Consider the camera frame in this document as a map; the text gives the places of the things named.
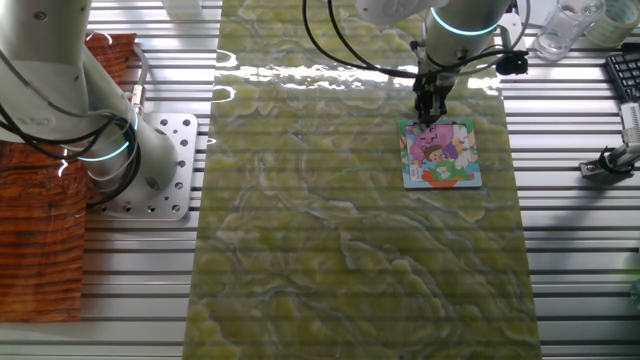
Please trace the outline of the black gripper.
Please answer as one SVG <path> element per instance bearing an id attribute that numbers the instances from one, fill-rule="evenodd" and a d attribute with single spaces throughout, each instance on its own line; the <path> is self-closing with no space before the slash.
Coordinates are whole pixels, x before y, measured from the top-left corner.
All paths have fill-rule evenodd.
<path id="1" fill-rule="evenodd" d="M 428 70 L 415 76 L 412 90 L 418 123 L 432 126 L 447 113 L 446 97 L 455 85 L 455 76 L 439 70 Z"/>

